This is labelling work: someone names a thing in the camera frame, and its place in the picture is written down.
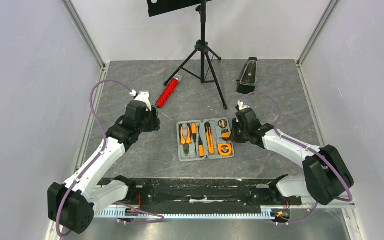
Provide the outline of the orange handled screwdriver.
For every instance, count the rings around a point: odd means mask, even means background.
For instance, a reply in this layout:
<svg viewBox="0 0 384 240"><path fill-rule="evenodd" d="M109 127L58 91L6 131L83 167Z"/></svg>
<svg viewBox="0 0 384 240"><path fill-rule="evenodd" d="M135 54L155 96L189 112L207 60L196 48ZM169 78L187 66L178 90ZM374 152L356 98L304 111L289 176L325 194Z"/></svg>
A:
<svg viewBox="0 0 384 240"><path fill-rule="evenodd" d="M194 142L194 149L195 149L195 155L198 155L198 150L197 150L197 126L195 123L191 124L191 133L192 133L192 139Z"/></svg>
<svg viewBox="0 0 384 240"><path fill-rule="evenodd" d="M198 153L199 153L199 157L203 158L203 157L205 157L205 150L204 150L204 144L203 144L203 140L201 137L201 131L200 131L199 126L197 129L197 132L198 132Z"/></svg>

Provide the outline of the orange hex key set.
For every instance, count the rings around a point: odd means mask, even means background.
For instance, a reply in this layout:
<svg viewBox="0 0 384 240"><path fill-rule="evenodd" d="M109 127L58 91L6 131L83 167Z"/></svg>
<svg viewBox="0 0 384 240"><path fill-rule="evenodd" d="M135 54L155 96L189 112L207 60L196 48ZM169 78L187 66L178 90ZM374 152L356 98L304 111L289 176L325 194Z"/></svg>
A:
<svg viewBox="0 0 384 240"><path fill-rule="evenodd" d="M223 141L230 141L231 140L231 134L227 128L221 130L221 139Z"/></svg>

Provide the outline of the orange tape measure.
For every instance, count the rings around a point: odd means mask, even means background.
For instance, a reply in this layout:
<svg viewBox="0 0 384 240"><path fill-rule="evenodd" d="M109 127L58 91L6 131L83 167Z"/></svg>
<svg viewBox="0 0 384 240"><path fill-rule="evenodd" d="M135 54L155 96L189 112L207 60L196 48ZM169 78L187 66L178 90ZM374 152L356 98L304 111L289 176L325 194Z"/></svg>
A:
<svg viewBox="0 0 384 240"><path fill-rule="evenodd" d="M233 147L231 143L219 143L217 150L220 156L227 157L233 153Z"/></svg>

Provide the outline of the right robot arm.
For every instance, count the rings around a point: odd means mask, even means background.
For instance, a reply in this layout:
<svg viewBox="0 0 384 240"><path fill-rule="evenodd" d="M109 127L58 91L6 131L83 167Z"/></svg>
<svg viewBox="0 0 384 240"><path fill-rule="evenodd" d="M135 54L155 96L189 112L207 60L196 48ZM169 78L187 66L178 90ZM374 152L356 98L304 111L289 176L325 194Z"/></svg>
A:
<svg viewBox="0 0 384 240"><path fill-rule="evenodd" d="M318 204L327 206L341 195L350 194L354 179L338 149L307 144L284 134L272 124L261 124L251 108L236 112L232 120L232 140L251 143L274 152L303 169L303 175L282 175L269 187L269 199L282 204L289 197L311 197Z"/></svg>

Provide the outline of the orange handled pliers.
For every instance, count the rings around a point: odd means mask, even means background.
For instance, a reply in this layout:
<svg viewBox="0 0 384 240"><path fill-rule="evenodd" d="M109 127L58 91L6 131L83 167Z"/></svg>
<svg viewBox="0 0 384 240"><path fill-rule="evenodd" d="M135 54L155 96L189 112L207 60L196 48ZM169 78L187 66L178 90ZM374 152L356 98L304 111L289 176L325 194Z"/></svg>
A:
<svg viewBox="0 0 384 240"><path fill-rule="evenodd" d="M190 144L192 143L191 127L189 123L185 127L183 124L179 125L179 139L184 155L188 156L190 153Z"/></svg>

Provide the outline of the grey plastic tool case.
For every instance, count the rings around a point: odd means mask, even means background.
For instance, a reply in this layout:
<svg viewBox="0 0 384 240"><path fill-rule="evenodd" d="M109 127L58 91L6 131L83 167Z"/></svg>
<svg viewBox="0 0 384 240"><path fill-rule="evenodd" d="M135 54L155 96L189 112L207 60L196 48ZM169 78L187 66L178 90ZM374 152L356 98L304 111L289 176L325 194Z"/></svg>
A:
<svg viewBox="0 0 384 240"><path fill-rule="evenodd" d="M177 146L178 146L178 160L180 162L193 162L193 161L201 161L201 160L206 160L206 159L215 160L215 159L223 159L223 158L232 158L232 157L234 157L235 156L235 150L234 150L234 144L231 141L231 139L230 139L230 141L224 141L224 140L221 139L221 137L222 137L222 133L221 133L222 128L220 128L218 126L218 122L221 119L225 119L227 121L226 129L228 129L230 131L230 137L231 137L231 126L229 124L229 119L226 118L226 117L205 119L203 121L201 121L201 120L188 120L188 121L178 122L176 124ZM214 153L213 154L209 153L209 151L208 151L206 128L205 128L205 123L206 122L209 122L210 126L211 126L211 132L212 132L213 144L214 144ZM193 137L192 137L192 123L196 124L196 134L197 134L197 136L196 136L196 146L197 146L198 155L195 155L195 145L194 145L194 140L193 140ZM189 155L188 156L186 156L184 154L183 147L182 147L182 145L180 143L180 136L179 136L179 126L180 126L180 124L183 124L184 127L187 124L190 124L191 144L189 145ZM202 138L202 141L203 141L205 157L200 157L200 155L199 155L198 127L200 127L200 135L201 135L201 138ZM221 143L230 143L232 145L233 152L232 152L232 154L230 156L221 156L218 153L217 147L218 147L218 144L221 144Z"/></svg>

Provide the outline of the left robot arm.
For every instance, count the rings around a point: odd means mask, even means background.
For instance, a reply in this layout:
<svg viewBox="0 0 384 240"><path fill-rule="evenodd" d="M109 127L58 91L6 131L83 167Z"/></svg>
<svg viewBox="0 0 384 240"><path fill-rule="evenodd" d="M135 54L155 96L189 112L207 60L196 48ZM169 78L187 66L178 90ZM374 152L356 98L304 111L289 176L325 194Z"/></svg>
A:
<svg viewBox="0 0 384 240"><path fill-rule="evenodd" d="M143 132L160 129L156 105L132 100L114 125L104 133L104 138L94 154L64 183L54 182L47 190L48 218L56 223L57 234L65 237L61 227L69 232L83 233L94 216L122 201L132 204L137 198L134 183L118 176L97 189L97 185L109 168L120 159Z"/></svg>

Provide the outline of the orange black utility knife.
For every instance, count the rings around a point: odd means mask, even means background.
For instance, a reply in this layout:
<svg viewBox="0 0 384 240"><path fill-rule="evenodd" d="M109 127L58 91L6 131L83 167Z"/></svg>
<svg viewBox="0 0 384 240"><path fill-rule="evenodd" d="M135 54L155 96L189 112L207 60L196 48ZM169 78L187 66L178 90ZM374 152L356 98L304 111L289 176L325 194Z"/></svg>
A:
<svg viewBox="0 0 384 240"><path fill-rule="evenodd" d="M204 124L204 126L205 126L205 132L206 132L208 152L210 154L214 154L215 153L215 147L214 147L214 141L213 141L213 134L212 134L211 125L210 125L209 122L206 122Z"/></svg>

